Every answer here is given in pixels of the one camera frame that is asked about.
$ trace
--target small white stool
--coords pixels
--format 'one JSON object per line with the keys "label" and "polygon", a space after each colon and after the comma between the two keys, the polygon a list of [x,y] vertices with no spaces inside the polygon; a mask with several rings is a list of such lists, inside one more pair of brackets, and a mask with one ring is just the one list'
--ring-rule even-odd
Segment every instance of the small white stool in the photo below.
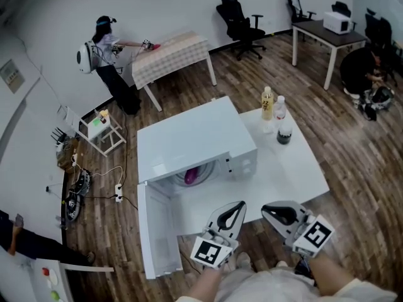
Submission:
{"label": "small white stool", "polygon": [[[106,122],[102,123],[99,118],[95,118],[87,124],[77,114],[75,114],[75,112],[73,112],[69,107],[67,107],[67,116],[65,118],[65,122],[69,126],[71,126],[71,128],[75,132],[77,132],[80,136],[82,136],[84,139],[86,139],[88,141],[88,143],[91,144],[98,152],[100,152],[105,157],[107,157],[109,152],[111,152],[119,144],[121,144],[123,142],[126,143],[126,140],[118,132],[118,130],[121,130],[122,127],[119,125],[118,122],[116,122],[116,120],[112,117],[111,114],[108,114],[108,116],[105,117],[105,120],[106,120]],[[85,135],[83,132],[81,132],[79,130],[80,123],[84,124],[87,127],[87,135]],[[108,132],[102,138],[100,138],[99,136],[109,128],[111,129],[111,131]],[[119,138],[119,141],[117,141],[116,143],[113,141],[114,133]],[[93,140],[95,138],[98,138],[98,140],[100,140],[102,143],[104,143],[105,139],[107,137],[109,137],[111,140],[111,146],[105,151],[102,151],[101,148],[99,148],[95,143],[93,143]]]}

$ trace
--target microwave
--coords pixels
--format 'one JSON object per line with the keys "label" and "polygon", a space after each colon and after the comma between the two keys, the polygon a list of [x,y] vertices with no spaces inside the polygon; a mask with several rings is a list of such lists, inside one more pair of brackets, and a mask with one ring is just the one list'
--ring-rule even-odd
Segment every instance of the microwave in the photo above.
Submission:
{"label": "microwave", "polygon": [[341,13],[331,12],[325,13],[323,27],[338,35],[342,35],[351,31],[353,23],[349,17]]}
{"label": "microwave", "polygon": [[[207,191],[218,193],[226,182],[249,179],[257,157],[228,96],[137,132],[139,230],[147,279],[182,269],[177,235],[178,223],[186,221],[181,221],[181,202],[192,196],[203,204]],[[185,184],[186,171],[194,167],[197,179]]]}

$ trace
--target person's arm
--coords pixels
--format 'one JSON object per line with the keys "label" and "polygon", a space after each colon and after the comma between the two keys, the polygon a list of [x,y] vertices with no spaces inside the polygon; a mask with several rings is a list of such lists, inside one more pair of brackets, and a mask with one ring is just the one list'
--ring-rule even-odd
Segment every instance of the person's arm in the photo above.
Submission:
{"label": "person's arm", "polygon": [[322,296],[332,296],[349,284],[354,277],[320,252],[309,261],[310,270]]}
{"label": "person's arm", "polygon": [[13,239],[11,241],[9,249],[7,250],[7,253],[12,256],[15,255],[17,246],[17,236],[19,233],[21,233],[22,229],[23,229],[22,227],[13,226]]}
{"label": "person's arm", "polygon": [[374,76],[371,74],[367,74],[366,78],[373,82],[382,82],[383,81],[382,77],[377,77],[377,76]]}
{"label": "person's arm", "polygon": [[186,296],[202,302],[214,302],[222,278],[221,269],[205,268]]}
{"label": "person's arm", "polygon": [[146,44],[144,44],[144,43],[136,43],[136,42],[131,42],[130,40],[122,40],[122,39],[119,39],[119,41],[116,42],[115,44],[121,45],[121,46],[129,46],[129,47],[146,46]]}

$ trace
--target backpack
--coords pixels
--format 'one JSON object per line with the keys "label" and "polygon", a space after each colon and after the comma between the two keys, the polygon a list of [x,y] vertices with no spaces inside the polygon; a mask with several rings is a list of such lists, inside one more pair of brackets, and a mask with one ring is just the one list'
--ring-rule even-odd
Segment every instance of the backpack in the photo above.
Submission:
{"label": "backpack", "polygon": [[368,121],[376,121],[377,111],[380,109],[389,109],[393,98],[393,91],[385,86],[381,86],[374,91],[367,91],[358,100],[356,106]]}

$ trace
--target small microwave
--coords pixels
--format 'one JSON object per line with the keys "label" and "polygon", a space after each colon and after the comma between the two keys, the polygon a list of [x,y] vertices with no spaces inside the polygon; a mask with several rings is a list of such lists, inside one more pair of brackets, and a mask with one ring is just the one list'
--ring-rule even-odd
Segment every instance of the small microwave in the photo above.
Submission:
{"label": "small microwave", "polygon": [[342,35],[344,33],[349,33],[353,27],[351,19],[341,13],[325,13],[323,18],[323,27]]}

